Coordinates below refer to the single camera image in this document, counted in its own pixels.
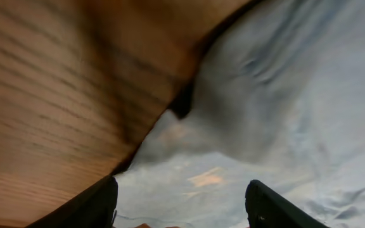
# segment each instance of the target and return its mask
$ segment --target wooden table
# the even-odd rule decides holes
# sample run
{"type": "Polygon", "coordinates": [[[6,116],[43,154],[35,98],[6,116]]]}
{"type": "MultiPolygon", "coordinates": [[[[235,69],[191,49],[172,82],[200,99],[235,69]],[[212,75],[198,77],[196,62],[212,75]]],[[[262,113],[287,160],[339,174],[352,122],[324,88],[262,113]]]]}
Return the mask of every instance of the wooden table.
{"type": "Polygon", "coordinates": [[[0,225],[43,217],[132,153],[246,2],[0,0],[0,225]]]}

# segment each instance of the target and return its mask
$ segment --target wooden surface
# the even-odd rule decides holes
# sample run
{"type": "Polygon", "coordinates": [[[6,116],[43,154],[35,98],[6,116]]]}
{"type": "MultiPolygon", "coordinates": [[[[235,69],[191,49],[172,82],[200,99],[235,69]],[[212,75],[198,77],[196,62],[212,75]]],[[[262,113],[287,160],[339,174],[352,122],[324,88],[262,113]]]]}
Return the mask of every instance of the wooden surface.
{"type": "Polygon", "coordinates": [[[25,226],[132,153],[246,0],[0,0],[0,225],[25,226]]]}

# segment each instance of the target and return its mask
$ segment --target brown wood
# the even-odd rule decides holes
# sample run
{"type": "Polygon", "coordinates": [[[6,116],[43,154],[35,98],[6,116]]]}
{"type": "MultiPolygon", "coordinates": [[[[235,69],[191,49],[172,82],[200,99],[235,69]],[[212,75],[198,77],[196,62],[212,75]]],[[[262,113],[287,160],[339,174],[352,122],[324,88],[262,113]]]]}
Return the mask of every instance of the brown wood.
{"type": "Polygon", "coordinates": [[[132,153],[245,2],[0,0],[0,225],[43,217],[132,153]]]}

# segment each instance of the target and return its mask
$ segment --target gray fabric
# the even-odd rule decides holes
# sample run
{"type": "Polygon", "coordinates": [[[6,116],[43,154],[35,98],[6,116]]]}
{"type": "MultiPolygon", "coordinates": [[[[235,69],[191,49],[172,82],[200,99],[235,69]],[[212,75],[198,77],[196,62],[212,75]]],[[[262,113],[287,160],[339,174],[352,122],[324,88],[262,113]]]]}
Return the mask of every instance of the gray fabric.
{"type": "Polygon", "coordinates": [[[259,179],[330,227],[365,227],[365,1],[265,1],[209,51],[117,177],[115,226],[247,227],[259,179]]]}

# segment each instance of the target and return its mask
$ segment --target wood grain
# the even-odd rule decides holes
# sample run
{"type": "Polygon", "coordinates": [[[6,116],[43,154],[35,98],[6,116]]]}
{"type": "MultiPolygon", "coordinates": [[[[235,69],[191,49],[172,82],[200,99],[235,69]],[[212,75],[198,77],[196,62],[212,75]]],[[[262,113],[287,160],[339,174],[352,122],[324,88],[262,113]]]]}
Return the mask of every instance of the wood grain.
{"type": "Polygon", "coordinates": [[[132,153],[246,0],[0,0],[0,225],[23,227],[132,153]]]}

